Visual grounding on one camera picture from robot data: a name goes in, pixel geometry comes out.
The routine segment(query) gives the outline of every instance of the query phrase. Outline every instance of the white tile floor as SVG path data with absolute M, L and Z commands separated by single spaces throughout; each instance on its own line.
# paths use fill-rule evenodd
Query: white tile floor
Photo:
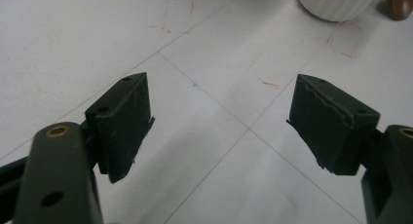
M 285 120 L 298 73 L 413 126 L 413 19 L 375 0 L 333 23 L 297 0 L 0 0 L 0 166 L 147 72 L 153 115 L 105 223 L 365 223 L 355 177 L 318 167 Z

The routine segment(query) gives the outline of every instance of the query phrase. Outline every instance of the ribbed white container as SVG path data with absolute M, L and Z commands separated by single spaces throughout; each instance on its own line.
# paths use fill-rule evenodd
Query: ribbed white container
M 330 21 L 346 21 L 360 15 L 373 0 L 300 0 L 313 15 Z

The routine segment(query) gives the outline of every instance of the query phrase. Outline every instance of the hole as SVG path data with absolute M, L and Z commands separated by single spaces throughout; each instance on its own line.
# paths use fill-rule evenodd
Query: hole
M 68 126 L 57 126 L 52 129 L 49 129 L 46 132 L 46 136 L 50 138 L 59 137 L 66 134 L 69 131 Z
M 401 134 L 413 139 L 413 129 L 400 129 Z
M 63 193 L 56 191 L 46 195 L 42 200 L 42 206 L 53 206 L 63 199 Z
M 97 109 L 97 112 L 103 113 L 103 112 L 106 112 L 106 111 L 108 111 L 108 110 L 109 110 L 109 108 L 106 107 L 106 106 L 104 106 L 104 107 L 98 108 L 98 109 Z
M 357 112 L 358 114 L 367 114 L 367 112 L 366 112 L 365 110 L 363 110 L 363 109 L 358 109 L 358 110 L 356 110 L 356 112 Z

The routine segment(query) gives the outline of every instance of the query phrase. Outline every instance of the tile grout line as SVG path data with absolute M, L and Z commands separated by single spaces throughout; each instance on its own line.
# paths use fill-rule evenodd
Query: tile grout line
M 180 70 L 175 64 L 173 64 L 169 59 L 167 59 L 165 56 L 163 56 L 161 53 L 159 53 L 159 55 L 161 57 L 163 57 L 170 65 L 172 65 L 177 71 L 179 71 L 182 75 L 184 75 L 190 82 L 192 82 L 193 84 L 197 84 L 196 82 L 194 82 L 189 76 L 187 76 L 182 70 Z M 197 87 L 204 93 L 206 94 L 211 100 L 213 100 L 215 103 L 217 103 L 221 108 L 223 108 L 226 112 L 228 112 L 228 114 L 230 114 L 232 117 L 234 117 L 238 122 L 240 122 L 240 124 L 242 124 L 244 127 L 246 127 L 249 130 L 249 127 L 247 125 L 245 125 L 237 116 L 235 116 L 231 111 L 229 111 L 227 108 L 225 108 L 225 106 L 223 106 L 221 104 L 221 102 L 219 102 L 218 100 L 216 100 L 215 98 L 213 98 L 213 96 L 211 94 L 209 94 L 206 90 L 204 90 L 201 86 L 199 86 L 197 84 Z
M 295 80 L 296 76 L 302 71 L 304 70 L 304 68 L 308 65 L 308 63 L 313 60 L 313 58 L 319 53 L 319 51 L 321 50 L 322 45 L 319 46 L 319 48 L 317 49 L 317 51 L 306 61 L 306 63 L 303 65 L 303 67 L 301 67 L 301 69 L 292 77 L 292 79 L 288 82 L 288 84 L 286 84 L 282 91 L 276 95 L 276 97 L 273 99 L 273 101 L 271 101 L 271 103 L 264 109 L 264 111 L 261 112 L 261 114 L 258 116 L 258 118 L 252 123 L 250 129 L 258 122 L 258 120 L 261 119 L 261 117 L 264 115 L 265 112 L 267 112 L 267 110 L 274 104 L 274 102 L 276 102 L 276 100 L 279 98 L 279 96 L 285 91 L 285 89 L 291 84 L 291 82 L 293 80 Z
M 216 167 L 224 160 L 224 158 L 234 149 L 234 147 L 240 142 L 241 139 L 249 132 L 250 130 L 246 130 L 243 135 L 234 143 L 233 146 L 222 156 L 222 158 L 216 163 L 215 166 L 206 174 L 206 176 L 201 180 L 201 182 L 198 183 L 198 185 L 189 193 L 189 195 L 183 200 L 181 204 L 176 208 L 176 210 L 168 217 L 168 219 L 164 222 L 164 224 L 167 224 L 169 220 L 173 217 L 173 215 L 183 206 L 183 204 L 191 197 L 191 195 L 201 186 L 201 184 L 204 183 L 204 181 L 209 177 L 209 175 L 215 170 Z
M 200 25 L 201 23 L 203 23 L 205 20 L 209 19 L 210 17 L 212 17 L 213 15 L 215 15 L 216 13 L 218 13 L 219 11 L 221 11 L 222 9 L 224 9 L 225 7 L 227 7 L 229 4 L 233 3 L 235 0 L 231 0 L 229 1 L 227 4 L 225 4 L 224 6 L 222 6 L 221 8 L 219 8 L 218 10 L 216 10 L 215 12 L 211 13 L 209 16 L 207 16 L 206 18 L 202 19 L 200 22 L 198 22 L 197 24 L 195 24 L 194 26 L 190 27 L 188 30 L 186 30 L 186 32 L 192 30 L 193 28 L 197 27 L 198 25 Z M 142 62 L 139 62 L 136 66 L 134 66 L 132 69 L 128 70 L 127 72 L 125 72 L 123 75 L 121 75 L 120 77 L 118 77 L 117 80 L 121 79 L 123 76 L 125 76 L 126 74 L 128 74 L 129 72 L 131 72 L 132 70 L 134 70 L 135 68 L 137 68 L 139 65 L 141 65 L 143 62 L 147 61 L 148 59 L 150 59 L 152 56 L 159 54 L 161 56 L 163 56 L 161 54 L 161 50 L 163 50 L 164 48 L 166 48 L 167 46 L 169 46 L 170 44 L 172 44 L 174 41 L 176 41 L 177 39 L 179 39 L 180 37 L 182 37 L 184 34 L 177 36 L 175 39 L 173 39 L 172 41 L 170 41 L 169 43 L 167 43 L 166 45 L 164 45 L 161 49 L 159 49 L 158 51 L 156 51 L 154 54 L 152 54 L 151 56 L 149 56 L 148 58 L 144 59 Z M 57 123 L 59 120 L 61 120 L 62 118 L 66 117 L 67 115 L 69 115 L 70 113 L 72 113 L 74 110 L 76 110 L 77 108 L 79 108 L 82 104 L 84 104 L 85 102 L 89 101 L 90 99 L 92 99 L 94 96 L 96 96 L 98 93 L 102 92 L 103 90 L 105 90 L 106 88 L 110 87 L 112 84 L 114 84 L 117 80 L 115 80 L 114 82 L 109 83 L 109 85 L 105 86 L 103 89 L 101 89 L 100 91 L 96 92 L 95 94 L 93 94 L 91 97 L 87 98 L 85 101 L 83 101 L 82 103 L 80 103 L 79 105 L 77 105 L 76 107 L 74 107 L 72 110 L 68 111 L 66 114 L 64 114 L 63 116 L 59 117 L 56 121 L 54 121 L 54 124 Z M 10 151 L 8 154 L 6 154 L 5 156 L 2 156 L 0 158 L 0 162 L 5 159 L 7 156 L 11 155 L 12 153 L 14 153 L 15 151 L 17 151 L 21 146 L 23 146 L 24 144 L 26 144 L 27 142 L 31 141 L 33 139 L 33 137 L 31 137 L 30 139 L 26 140 L 25 142 L 23 142 L 21 145 L 19 145 L 18 147 L 16 147 L 15 149 L 13 149 L 12 151 Z
M 331 201 L 333 201 L 335 204 L 340 206 L 344 211 L 346 211 L 349 215 L 352 216 L 352 218 L 357 221 L 358 223 L 362 224 L 361 221 L 359 221 L 355 216 L 353 216 L 348 210 L 343 208 L 338 202 L 336 202 L 332 197 L 330 197 L 324 190 L 322 190 L 313 180 L 311 180 L 306 174 L 304 174 L 300 169 L 298 169 L 295 165 L 293 165 L 289 160 L 287 160 L 283 155 L 281 155 L 275 148 L 271 147 L 270 144 L 268 144 L 264 139 L 262 139 L 255 131 L 251 131 L 255 136 L 257 136 L 259 139 L 261 139 L 267 147 L 269 147 L 271 150 L 273 150 L 277 155 L 279 155 L 284 161 L 286 161 L 290 166 L 295 168 L 301 175 L 303 175 L 305 178 L 307 178 L 314 186 L 316 186 L 321 192 L 324 193 L 325 196 L 327 196 Z

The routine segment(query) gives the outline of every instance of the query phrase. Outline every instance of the red mark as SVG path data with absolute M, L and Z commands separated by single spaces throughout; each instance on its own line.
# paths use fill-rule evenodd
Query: red mark
M 164 33 L 189 35 L 191 32 L 188 30 L 187 23 L 179 22 L 192 20 L 194 13 L 195 1 L 193 0 L 166 0 L 163 22 L 146 28 L 160 28 Z
M 192 0 L 189 0 L 189 3 L 191 4 L 191 8 L 189 9 L 189 15 L 193 16 L 194 15 L 194 11 L 195 11 L 195 3 Z
M 268 80 L 261 79 L 261 83 L 276 90 L 280 89 L 280 85 L 274 84 L 273 82 Z
M 170 30 L 166 26 L 162 27 L 162 31 L 166 33 L 170 33 Z
M 358 38 L 362 28 L 351 22 L 337 23 L 326 40 L 326 45 L 332 51 L 349 58 L 356 58 Z

